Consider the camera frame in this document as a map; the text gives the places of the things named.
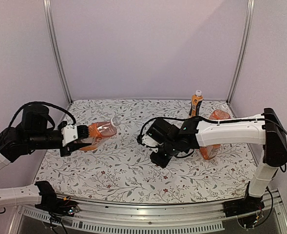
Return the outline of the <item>large orange-label plastic bottle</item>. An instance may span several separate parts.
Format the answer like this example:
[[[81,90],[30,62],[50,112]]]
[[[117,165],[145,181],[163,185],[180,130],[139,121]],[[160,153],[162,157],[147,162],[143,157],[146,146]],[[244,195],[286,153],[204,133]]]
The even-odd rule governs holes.
[[[91,146],[80,149],[81,151],[92,151],[97,149],[106,140],[117,133],[117,127],[111,125],[111,120],[95,122],[89,127],[89,138],[82,139],[80,143],[90,143]]]

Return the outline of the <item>white bottle cap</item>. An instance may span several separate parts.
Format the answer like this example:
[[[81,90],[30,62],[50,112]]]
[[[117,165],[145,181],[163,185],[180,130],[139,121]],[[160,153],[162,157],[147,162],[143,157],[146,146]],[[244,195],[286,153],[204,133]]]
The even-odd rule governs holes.
[[[117,127],[121,124],[121,119],[117,116],[111,118],[111,125]]]

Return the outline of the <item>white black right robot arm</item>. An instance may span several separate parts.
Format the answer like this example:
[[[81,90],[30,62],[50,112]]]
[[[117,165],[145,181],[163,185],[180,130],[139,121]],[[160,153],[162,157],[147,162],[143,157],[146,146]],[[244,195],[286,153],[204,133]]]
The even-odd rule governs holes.
[[[248,182],[241,199],[223,203],[226,217],[242,215],[264,208],[263,195],[277,170],[287,163],[287,139],[275,111],[265,108],[263,113],[250,117],[210,120],[201,116],[181,119],[177,127],[169,117],[149,120],[147,132],[141,131],[137,142],[151,148],[152,163],[165,168],[179,153],[215,144],[249,143],[263,146],[262,161]]]

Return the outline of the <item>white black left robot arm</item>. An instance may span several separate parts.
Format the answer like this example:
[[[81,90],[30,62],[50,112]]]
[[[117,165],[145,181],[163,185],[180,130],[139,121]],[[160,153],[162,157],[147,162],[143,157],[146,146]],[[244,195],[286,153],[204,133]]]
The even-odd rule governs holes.
[[[70,156],[87,146],[80,140],[88,137],[88,126],[77,125],[64,108],[44,101],[26,103],[0,133],[0,170],[36,150],[59,150],[61,157]],[[48,181],[0,189],[0,209],[19,205],[33,205],[58,216],[73,216],[79,211],[77,202],[59,198]]]

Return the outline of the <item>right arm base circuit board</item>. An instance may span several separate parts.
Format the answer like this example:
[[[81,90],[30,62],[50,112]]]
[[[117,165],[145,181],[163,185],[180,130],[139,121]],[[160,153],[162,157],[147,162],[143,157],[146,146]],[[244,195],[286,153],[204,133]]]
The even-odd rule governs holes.
[[[256,226],[256,224],[258,224],[260,219],[263,217],[264,217],[264,211],[259,210],[259,211],[256,211],[255,213],[251,214],[251,215],[237,218],[237,222],[245,230],[253,229]]]

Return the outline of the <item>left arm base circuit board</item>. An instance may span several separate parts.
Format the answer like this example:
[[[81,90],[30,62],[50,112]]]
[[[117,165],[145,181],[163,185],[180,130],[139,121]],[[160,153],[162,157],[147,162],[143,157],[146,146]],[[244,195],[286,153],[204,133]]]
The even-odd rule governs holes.
[[[78,203],[70,196],[66,196],[61,198],[57,202],[57,213],[63,216],[69,215],[73,216],[75,213],[79,212],[80,208]]]

